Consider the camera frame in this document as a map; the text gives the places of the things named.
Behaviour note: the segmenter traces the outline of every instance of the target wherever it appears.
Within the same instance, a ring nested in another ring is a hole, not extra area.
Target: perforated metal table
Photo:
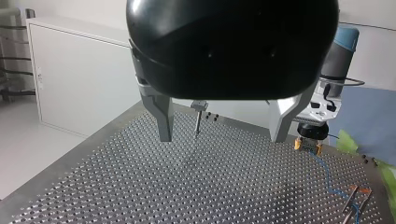
[[[213,115],[196,135],[195,119],[193,110],[176,105],[174,140],[161,143],[155,119],[134,105],[0,202],[0,224],[344,220],[345,199],[328,192],[325,169],[295,151],[293,137],[275,144],[264,128]],[[333,188],[374,191],[360,223],[393,223],[370,159],[331,147],[321,158]],[[358,194],[357,203],[362,199]]]

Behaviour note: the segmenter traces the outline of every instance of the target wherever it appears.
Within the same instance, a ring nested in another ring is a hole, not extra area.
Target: green object
[[[356,150],[358,150],[358,144],[356,144],[355,140],[344,130],[340,130],[338,133],[338,139],[336,143],[336,148],[344,153],[356,155],[358,154]]]
[[[393,214],[393,219],[396,221],[396,179],[394,173],[391,171],[391,169],[396,169],[396,167],[377,159],[375,159],[375,161],[378,164],[378,169],[381,172],[382,179],[387,184],[389,207]]]

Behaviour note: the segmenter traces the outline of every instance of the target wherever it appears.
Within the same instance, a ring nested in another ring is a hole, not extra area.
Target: metal gripper jaw
[[[154,90],[145,80],[143,69],[138,59],[138,55],[134,53],[134,69],[136,71],[136,80],[139,87],[142,102],[147,111],[157,120],[158,133],[162,142],[172,142],[172,132],[174,125],[174,109],[172,98],[165,96]]]

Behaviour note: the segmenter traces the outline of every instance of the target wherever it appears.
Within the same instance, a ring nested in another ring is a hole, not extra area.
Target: grey floor
[[[34,101],[0,103],[0,199],[83,140],[40,124]]]

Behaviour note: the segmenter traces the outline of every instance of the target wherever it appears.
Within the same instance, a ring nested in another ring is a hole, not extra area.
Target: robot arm
[[[318,84],[310,103],[296,117],[300,124],[295,148],[319,155],[322,140],[327,138],[327,121],[335,119],[341,108],[341,93],[345,86],[359,86],[364,82],[347,77],[349,66],[359,39],[359,30],[339,27],[326,61],[323,64]]]
[[[274,139],[281,141],[282,130],[309,104],[335,35],[338,4],[129,0],[127,22],[142,101],[157,119],[161,141],[172,140],[171,97],[274,101],[297,95],[276,117]]]

